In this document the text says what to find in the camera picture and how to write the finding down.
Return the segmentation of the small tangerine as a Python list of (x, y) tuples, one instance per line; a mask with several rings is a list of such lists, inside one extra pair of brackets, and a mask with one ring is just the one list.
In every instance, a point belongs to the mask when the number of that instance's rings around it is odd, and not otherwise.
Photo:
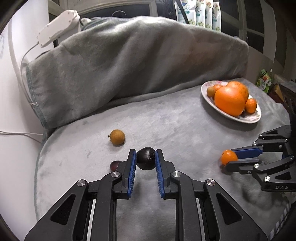
[(257, 101), (253, 98), (249, 98), (245, 103), (245, 110), (247, 113), (253, 114), (255, 113), (257, 108)]

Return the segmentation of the large orange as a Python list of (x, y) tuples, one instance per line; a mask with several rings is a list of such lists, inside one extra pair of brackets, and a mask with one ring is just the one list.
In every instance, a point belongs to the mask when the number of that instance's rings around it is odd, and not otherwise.
[(239, 81), (230, 81), (226, 85), (227, 87), (231, 87), (236, 89), (244, 98), (245, 102), (247, 102), (249, 97), (249, 92), (247, 86)]
[(234, 88), (221, 87), (216, 91), (214, 103), (217, 108), (234, 117), (238, 117), (245, 109), (243, 96)]

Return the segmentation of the brown longan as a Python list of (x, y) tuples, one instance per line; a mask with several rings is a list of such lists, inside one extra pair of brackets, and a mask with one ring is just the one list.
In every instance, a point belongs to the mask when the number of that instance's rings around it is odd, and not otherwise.
[(108, 135), (111, 143), (115, 146), (122, 145), (125, 142), (125, 134), (123, 131), (115, 129)]
[(215, 93), (216, 93), (216, 89), (215, 89), (215, 87), (210, 86), (210, 87), (207, 88), (207, 96), (208, 96), (209, 98), (214, 98)]

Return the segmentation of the tangerine with stem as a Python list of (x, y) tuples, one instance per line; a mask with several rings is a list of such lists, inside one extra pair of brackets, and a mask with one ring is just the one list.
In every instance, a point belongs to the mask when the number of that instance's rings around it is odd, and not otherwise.
[(219, 90), (221, 87), (222, 85), (220, 84), (215, 84), (212, 86), (212, 98), (214, 98), (216, 91)]

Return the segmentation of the dark cherry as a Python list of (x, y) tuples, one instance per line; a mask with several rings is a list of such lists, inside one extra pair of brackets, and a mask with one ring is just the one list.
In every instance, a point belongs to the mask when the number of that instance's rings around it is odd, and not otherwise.
[(118, 169), (118, 165), (121, 163), (121, 161), (113, 161), (110, 163), (110, 171), (115, 172)]
[(139, 150), (137, 152), (137, 166), (142, 170), (153, 170), (156, 167), (155, 150), (151, 147)]

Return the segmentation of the floral white plate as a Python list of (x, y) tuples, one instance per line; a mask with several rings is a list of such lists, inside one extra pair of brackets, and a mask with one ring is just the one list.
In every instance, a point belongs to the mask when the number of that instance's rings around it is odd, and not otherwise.
[(208, 81), (202, 85), (201, 94), (212, 108), (231, 120), (256, 123), (261, 119), (257, 101), (238, 81)]

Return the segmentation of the large orange on plate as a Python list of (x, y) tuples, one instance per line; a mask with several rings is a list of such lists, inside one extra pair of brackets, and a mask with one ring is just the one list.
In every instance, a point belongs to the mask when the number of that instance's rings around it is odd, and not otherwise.
[(231, 87), (236, 89), (244, 98), (245, 102), (247, 102), (249, 97), (249, 92), (247, 86), (239, 81), (230, 81), (226, 85), (227, 87)]

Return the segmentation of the red box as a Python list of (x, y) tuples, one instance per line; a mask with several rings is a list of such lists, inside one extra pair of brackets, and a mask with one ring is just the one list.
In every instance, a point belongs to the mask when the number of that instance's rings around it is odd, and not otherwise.
[(275, 84), (269, 91), (268, 95), (277, 103), (284, 104), (283, 94), (280, 90), (280, 85)]

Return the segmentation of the green snack package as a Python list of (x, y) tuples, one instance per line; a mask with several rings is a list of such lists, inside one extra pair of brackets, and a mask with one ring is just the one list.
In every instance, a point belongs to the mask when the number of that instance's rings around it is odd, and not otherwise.
[(256, 84), (259, 89), (268, 94), (273, 86), (273, 77), (270, 72), (262, 69), (257, 78)]

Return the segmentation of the grey blanket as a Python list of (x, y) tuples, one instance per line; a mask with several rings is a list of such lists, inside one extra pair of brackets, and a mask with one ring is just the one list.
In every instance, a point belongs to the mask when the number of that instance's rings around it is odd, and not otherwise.
[(110, 105), (243, 77), (248, 54), (239, 38), (167, 18), (95, 18), (28, 64), (30, 105), (44, 128), (58, 128)]

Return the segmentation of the white power strip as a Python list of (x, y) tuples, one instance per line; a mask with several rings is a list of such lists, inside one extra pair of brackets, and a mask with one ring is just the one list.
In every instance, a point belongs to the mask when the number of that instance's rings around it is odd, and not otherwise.
[(82, 28), (91, 22), (89, 18), (81, 18), (76, 10), (65, 10), (38, 32), (37, 42), (41, 48), (47, 47), (55, 40), (60, 44), (70, 36), (81, 32)]

